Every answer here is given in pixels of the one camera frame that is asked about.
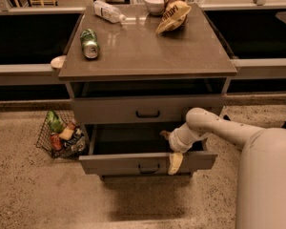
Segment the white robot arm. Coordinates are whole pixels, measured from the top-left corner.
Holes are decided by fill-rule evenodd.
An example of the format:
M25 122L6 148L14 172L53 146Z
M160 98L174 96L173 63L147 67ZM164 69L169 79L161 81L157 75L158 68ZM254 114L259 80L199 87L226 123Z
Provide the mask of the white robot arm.
M210 134L238 147L235 229L286 229L286 129L233 122L192 108L182 126L160 134L173 150L171 175L193 144Z

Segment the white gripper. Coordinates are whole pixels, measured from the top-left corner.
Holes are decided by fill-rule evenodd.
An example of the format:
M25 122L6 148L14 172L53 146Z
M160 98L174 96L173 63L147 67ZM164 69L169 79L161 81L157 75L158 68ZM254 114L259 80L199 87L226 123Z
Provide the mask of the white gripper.
M168 131L161 131L159 133L166 140L169 139L169 144L174 152L169 155L170 167L168 170L169 175L175 175L183 161L183 154L186 153L193 145L191 142L190 132L181 128L174 129L171 133Z

